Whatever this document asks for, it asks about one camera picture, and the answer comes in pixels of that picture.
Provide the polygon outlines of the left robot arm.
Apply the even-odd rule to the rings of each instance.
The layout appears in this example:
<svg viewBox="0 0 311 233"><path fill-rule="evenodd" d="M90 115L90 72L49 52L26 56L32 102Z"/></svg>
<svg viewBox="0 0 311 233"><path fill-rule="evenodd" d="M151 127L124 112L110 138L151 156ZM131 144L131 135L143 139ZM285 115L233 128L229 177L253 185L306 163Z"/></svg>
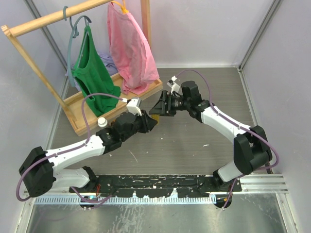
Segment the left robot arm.
<svg viewBox="0 0 311 233"><path fill-rule="evenodd" d="M87 158L110 153L136 133L150 132L156 124L157 120L144 110L140 115L125 112L111 126L97 131L87 140L53 150L32 149L19 169L29 196L36 198L52 189L62 188L95 191L98 178L90 167L68 167Z"/></svg>

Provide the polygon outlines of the yellow two-compartment pill box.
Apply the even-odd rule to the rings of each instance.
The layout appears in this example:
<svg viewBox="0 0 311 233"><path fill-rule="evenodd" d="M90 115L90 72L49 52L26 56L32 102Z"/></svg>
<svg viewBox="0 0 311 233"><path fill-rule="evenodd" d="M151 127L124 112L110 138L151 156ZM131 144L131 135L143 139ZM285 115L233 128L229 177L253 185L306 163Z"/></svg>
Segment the yellow two-compartment pill box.
<svg viewBox="0 0 311 233"><path fill-rule="evenodd" d="M155 119L156 121L159 121L160 116L159 115L151 115L151 117L153 119Z"/></svg>

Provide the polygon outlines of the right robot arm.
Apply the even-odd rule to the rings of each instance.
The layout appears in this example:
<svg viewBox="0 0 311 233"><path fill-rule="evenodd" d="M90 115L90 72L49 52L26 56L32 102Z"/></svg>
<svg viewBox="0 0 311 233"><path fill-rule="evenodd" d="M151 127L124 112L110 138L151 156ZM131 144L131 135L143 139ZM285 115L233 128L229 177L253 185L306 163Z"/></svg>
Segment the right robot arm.
<svg viewBox="0 0 311 233"><path fill-rule="evenodd" d="M182 94L177 93L174 82L168 85L171 91L162 91L149 111L151 115L173 117L177 111L187 111L192 118L217 130L233 144L233 160L213 172L215 189L225 191L233 179L249 175L271 161L271 149L262 127L250 127L224 114L212 102L202 99L194 81L181 84Z"/></svg>

